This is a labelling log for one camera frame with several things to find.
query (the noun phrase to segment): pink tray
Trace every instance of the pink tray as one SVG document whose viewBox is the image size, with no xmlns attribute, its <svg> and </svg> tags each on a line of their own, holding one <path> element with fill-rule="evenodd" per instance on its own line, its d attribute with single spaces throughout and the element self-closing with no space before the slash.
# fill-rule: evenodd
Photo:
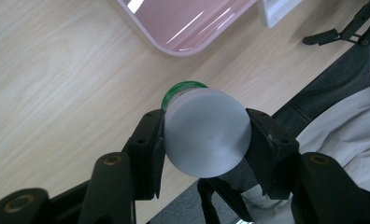
<svg viewBox="0 0 370 224">
<path fill-rule="evenodd" d="M 161 51 L 188 56 L 204 49 L 257 0 L 118 0 Z"/>
</svg>

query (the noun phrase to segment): green rim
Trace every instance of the green rim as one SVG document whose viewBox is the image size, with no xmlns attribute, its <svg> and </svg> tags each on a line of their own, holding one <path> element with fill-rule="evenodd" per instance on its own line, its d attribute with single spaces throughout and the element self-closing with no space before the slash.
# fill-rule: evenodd
<svg viewBox="0 0 370 224">
<path fill-rule="evenodd" d="M 188 91 L 189 89 L 207 88 L 207 86 L 201 82 L 197 81 L 183 81 L 179 82 L 177 85 L 173 86 L 165 94 L 162 100 L 162 110 L 166 111 L 167 107 L 170 105 L 173 99 L 176 99 L 182 93 Z"/>
</svg>

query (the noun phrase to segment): gray fabric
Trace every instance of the gray fabric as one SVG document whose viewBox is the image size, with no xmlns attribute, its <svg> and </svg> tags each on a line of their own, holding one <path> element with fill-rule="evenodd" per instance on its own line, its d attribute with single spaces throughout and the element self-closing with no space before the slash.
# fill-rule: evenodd
<svg viewBox="0 0 370 224">
<path fill-rule="evenodd" d="M 354 46 L 284 105 L 273 117 L 296 136 L 311 120 L 331 105 L 368 86 L 370 86 L 370 48 Z M 228 182 L 233 189 L 239 191 L 244 191 L 256 184 L 250 168 L 244 162 L 220 178 Z M 213 203 L 221 223 L 233 223 L 237 219 L 236 214 L 217 194 L 214 195 Z M 179 195 L 150 223 L 205 223 L 196 184 Z"/>
</svg>

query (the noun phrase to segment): wooden table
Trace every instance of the wooden table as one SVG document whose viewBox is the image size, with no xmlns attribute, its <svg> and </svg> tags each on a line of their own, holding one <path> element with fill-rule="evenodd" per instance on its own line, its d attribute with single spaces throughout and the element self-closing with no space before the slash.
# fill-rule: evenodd
<svg viewBox="0 0 370 224">
<path fill-rule="evenodd" d="M 274 113 L 351 47 L 302 38 L 343 29 L 367 2 L 304 0 L 273 29 L 254 6 L 207 49 L 180 58 L 153 47 L 116 0 L 0 0 L 0 199 L 32 187 L 53 197 L 90 178 L 183 80 Z M 161 199 L 137 202 L 138 223 L 194 181 L 166 160 Z"/>
</svg>

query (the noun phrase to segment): clothing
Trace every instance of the clothing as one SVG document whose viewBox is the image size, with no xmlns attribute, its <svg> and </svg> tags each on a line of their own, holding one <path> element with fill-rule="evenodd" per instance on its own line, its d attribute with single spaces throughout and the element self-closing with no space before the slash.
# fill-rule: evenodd
<svg viewBox="0 0 370 224">
<path fill-rule="evenodd" d="M 336 159 L 353 181 L 370 191 L 370 87 L 356 92 L 315 118 L 298 135 L 300 153 Z M 243 192 L 256 224 L 294 223 L 291 200 L 270 200 L 259 185 Z"/>
</svg>

